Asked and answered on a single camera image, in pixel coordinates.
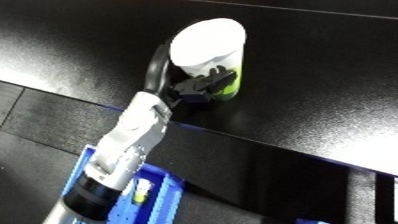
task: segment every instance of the black table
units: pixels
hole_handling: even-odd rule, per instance
[[[192,1],[3,0],[0,80],[124,108],[157,45],[214,17],[247,30],[241,91],[226,103],[181,105],[174,121],[398,174],[391,17]]]

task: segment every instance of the black surface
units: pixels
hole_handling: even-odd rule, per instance
[[[21,87],[0,82],[0,125],[22,92]]]
[[[0,222],[42,223],[77,156],[0,132]]]
[[[316,10],[330,13],[359,14],[364,16],[398,16],[398,3],[394,0],[210,0],[203,2],[280,7],[286,8],[287,10]]]
[[[249,37],[239,95],[181,106],[175,121],[398,174],[397,20],[186,1],[0,6],[1,80],[117,107],[157,44],[193,19],[232,17]]]
[[[267,220],[266,218],[243,212],[232,206],[220,204],[214,200],[186,193],[182,198],[175,223],[225,223],[225,224],[281,224],[282,222]]]
[[[101,106],[25,90],[2,130],[80,154],[109,132],[120,113]]]

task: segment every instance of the blue tray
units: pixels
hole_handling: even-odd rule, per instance
[[[86,147],[80,155],[62,195],[65,195],[73,186],[76,179],[83,172],[84,166],[94,153],[92,147]],[[132,203],[135,186],[139,178],[151,181],[154,186],[148,199],[142,204]],[[121,195],[108,216],[111,224],[171,224],[180,202],[184,180],[180,179],[164,169],[144,164],[139,172],[132,178],[134,187],[130,192]]]

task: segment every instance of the white cup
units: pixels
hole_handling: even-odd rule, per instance
[[[235,70],[237,78],[233,84],[214,95],[215,99],[228,100],[240,87],[245,40],[246,32],[235,20],[205,20],[185,28],[173,39],[170,57],[192,77],[208,76],[210,69],[217,66]]]

